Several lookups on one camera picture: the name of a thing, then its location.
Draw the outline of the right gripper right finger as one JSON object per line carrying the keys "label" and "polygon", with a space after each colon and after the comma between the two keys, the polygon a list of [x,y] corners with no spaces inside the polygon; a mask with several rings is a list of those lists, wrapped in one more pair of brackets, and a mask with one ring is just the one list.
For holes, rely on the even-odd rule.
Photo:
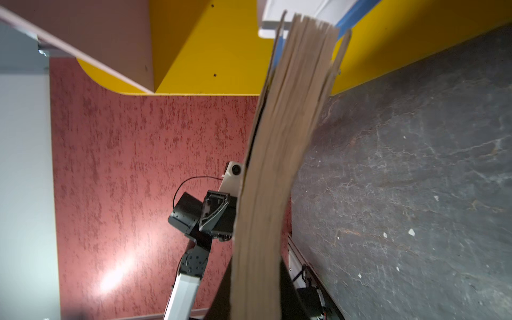
{"label": "right gripper right finger", "polygon": [[280,302],[282,320],[308,320],[309,317],[289,276],[284,260],[280,263]]}

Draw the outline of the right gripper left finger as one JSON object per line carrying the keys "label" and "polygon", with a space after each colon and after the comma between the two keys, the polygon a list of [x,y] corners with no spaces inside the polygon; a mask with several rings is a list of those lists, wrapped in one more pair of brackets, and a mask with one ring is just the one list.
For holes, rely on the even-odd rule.
{"label": "right gripper left finger", "polygon": [[230,261],[227,266],[216,296],[205,315],[204,320],[230,320],[231,271],[232,261]]}

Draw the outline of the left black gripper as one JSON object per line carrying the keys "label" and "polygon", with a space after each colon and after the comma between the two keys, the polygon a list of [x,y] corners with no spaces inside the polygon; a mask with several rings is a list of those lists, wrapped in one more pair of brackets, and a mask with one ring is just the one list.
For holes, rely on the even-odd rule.
{"label": "left black gripper", "polygon": [[229,241],[233,236],[237,197],[229,193],[208,191],[201,210],[199,230],[219,241]]}

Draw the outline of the black book with gold letters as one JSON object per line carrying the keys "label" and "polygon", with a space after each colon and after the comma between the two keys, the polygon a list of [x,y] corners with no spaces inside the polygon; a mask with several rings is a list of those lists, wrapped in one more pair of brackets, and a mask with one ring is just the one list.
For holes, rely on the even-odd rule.
{"label": "black book with gold letters", "polygon": [[233,233],[230,317],[280,319],[281,232],[291,188],[332,91],[348,40],[294,15],[273,51],[253,123]]}

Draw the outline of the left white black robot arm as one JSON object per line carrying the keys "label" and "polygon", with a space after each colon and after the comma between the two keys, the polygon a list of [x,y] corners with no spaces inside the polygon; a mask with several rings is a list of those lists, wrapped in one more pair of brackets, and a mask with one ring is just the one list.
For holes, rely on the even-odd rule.
{"label": "left white black robot arm", "polygon": [[237,197],[218,191],[208,191],[203,201],[184,193],[174,206],[168,222],[182,232],[189,243],[177,267],[164,319],[189,319],[212,242],[231,240],[236,207]]}

